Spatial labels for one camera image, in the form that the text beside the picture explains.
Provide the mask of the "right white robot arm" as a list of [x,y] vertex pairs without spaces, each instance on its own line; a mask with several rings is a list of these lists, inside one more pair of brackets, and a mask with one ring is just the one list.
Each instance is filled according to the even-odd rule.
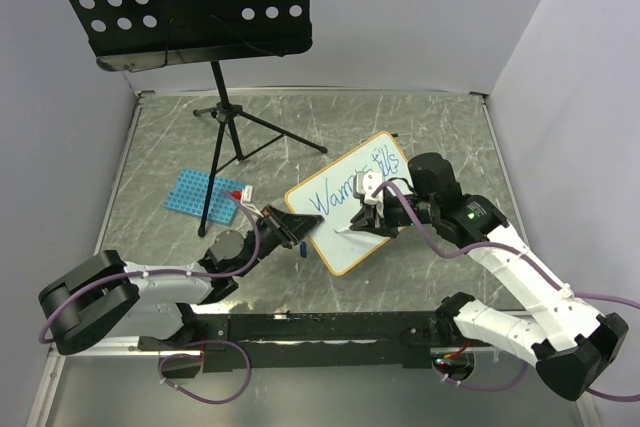
[[528,319],[491,308],[459,292],[437,310],[438,337],[448,345],[478,340],[535,368],[560,397],[575,401],[616,359],[629,331],[617,313],[603,314],[593,301],[632,308],[638,302],[577,293],[526,245],[516,228],[487,198],[463,193],[449,161],[424,153],[408,162],[407,194],[397,179],[359,172],[353,195],[361,208],[353,232],[394,238],[415,227],[442,258],[463,255],[484,267],[522,305]]

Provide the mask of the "yellow framed whiteboard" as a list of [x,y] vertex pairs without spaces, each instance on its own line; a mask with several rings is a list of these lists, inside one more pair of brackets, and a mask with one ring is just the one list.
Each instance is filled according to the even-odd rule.
[[380,132],[329,163],[290,189],[285,203],[295,214],[321,215],[323,223],[309,235],[310,242],[325,266],[342,276],[388,241],[365,232],[337,234],[334,229],[349,227],[361,204],[353,196],[353,180],[358,171],[382,173],[407,194],[410,179],[408,159],[389,132]]

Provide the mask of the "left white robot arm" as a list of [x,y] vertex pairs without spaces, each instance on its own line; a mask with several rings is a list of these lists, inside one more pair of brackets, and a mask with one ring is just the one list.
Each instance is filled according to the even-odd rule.
[[95,254],[39,293],[46,318],[39,342],[55,344],[62,355],[127,336],[189,347],[198,334],[193,306],[224,300],[238,278],[276,249],[297,246],[323,218],[267,205],[249,221],[249,231],[219,234],[201,259],[185,265],[139,264],[115,250]]

